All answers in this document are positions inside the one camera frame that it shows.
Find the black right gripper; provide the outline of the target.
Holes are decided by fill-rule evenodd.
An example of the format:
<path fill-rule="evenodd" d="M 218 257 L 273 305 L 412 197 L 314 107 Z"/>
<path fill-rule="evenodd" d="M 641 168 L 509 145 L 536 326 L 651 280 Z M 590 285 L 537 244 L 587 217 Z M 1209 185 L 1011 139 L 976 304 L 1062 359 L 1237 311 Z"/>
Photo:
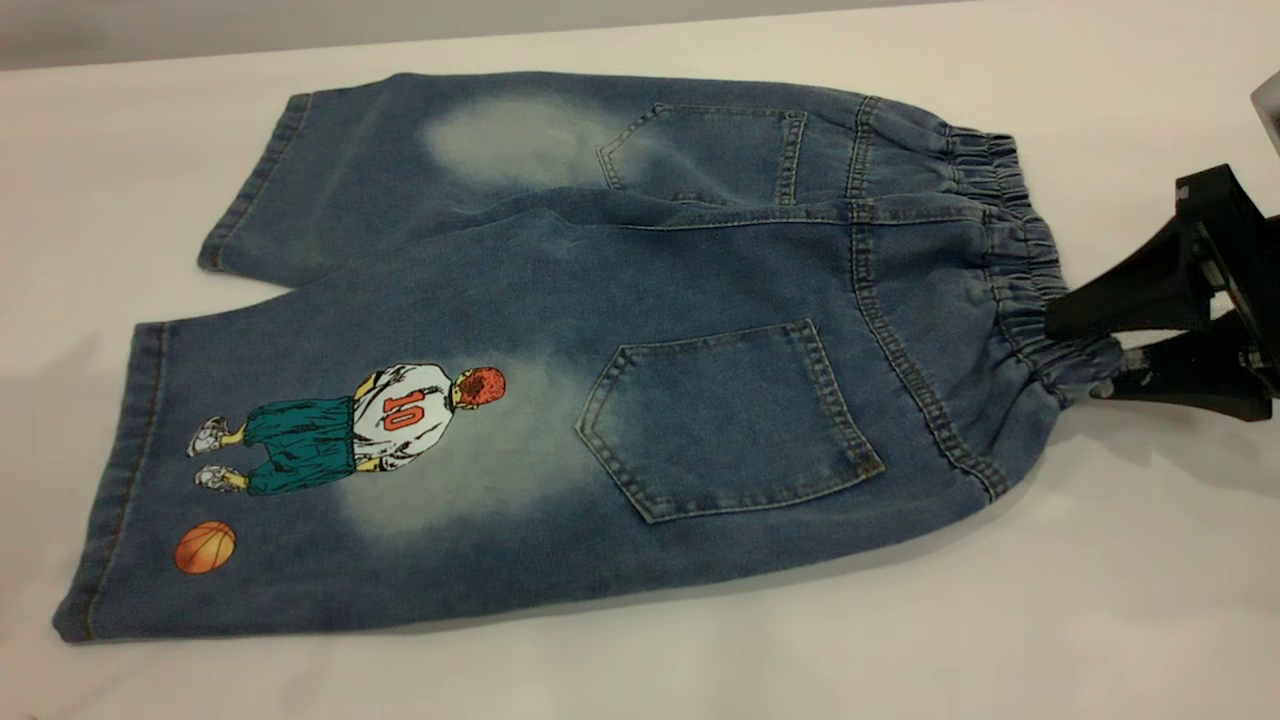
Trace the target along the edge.
<path fill-rule="evenodd" d="M 1211 323 L 1213 293 L 1226 295 L 1231 310 Z M 1091 397 L 1270 420 L 1277 219 L 1262 214 L 1229 165 L 1181 177 L 1178 219 L 1108 272 L 1050 301 L 1044 329 L 1051 338 L 1190 331 L 1125 350 L 1120 372 Z"/>

